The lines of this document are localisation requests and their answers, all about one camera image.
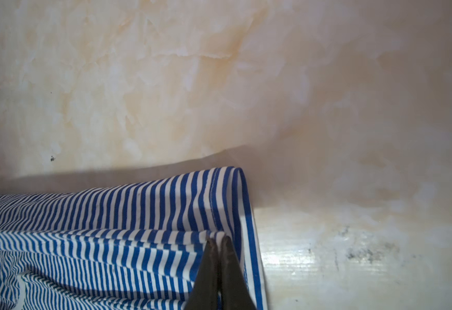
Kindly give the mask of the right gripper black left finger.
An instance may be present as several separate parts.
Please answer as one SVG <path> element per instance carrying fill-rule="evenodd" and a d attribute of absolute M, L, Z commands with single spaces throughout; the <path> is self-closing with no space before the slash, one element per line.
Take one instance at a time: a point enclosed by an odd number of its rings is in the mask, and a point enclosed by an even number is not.
<path fill-rule="evenodd" d="M 184 310 L 217 310 L 220 260 L 217 243 L 207 238 L 200 268 Z"/>

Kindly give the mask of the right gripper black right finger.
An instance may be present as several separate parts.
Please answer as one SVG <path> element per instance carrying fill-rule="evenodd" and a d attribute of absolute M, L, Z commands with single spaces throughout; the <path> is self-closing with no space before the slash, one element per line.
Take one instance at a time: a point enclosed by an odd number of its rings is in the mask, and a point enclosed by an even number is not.
<path fill-rule="evenodd" d="M 225 236 L 220 246 L 221 280 L 220 291 L 222 309 L 256 310 L 245 283 L 240 263 L 229 236 Z"/>

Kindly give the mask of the navy white striped tank top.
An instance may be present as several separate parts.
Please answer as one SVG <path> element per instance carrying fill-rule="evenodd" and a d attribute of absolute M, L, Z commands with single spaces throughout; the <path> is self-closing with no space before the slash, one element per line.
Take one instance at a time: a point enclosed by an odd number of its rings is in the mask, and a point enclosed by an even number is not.
<path fill-rule="evenodd" d="M 208 239 L 230 237 L 267 308 L 243 170 L 81 192 L 0 195 L 0 309 L 183 309 Z"/>

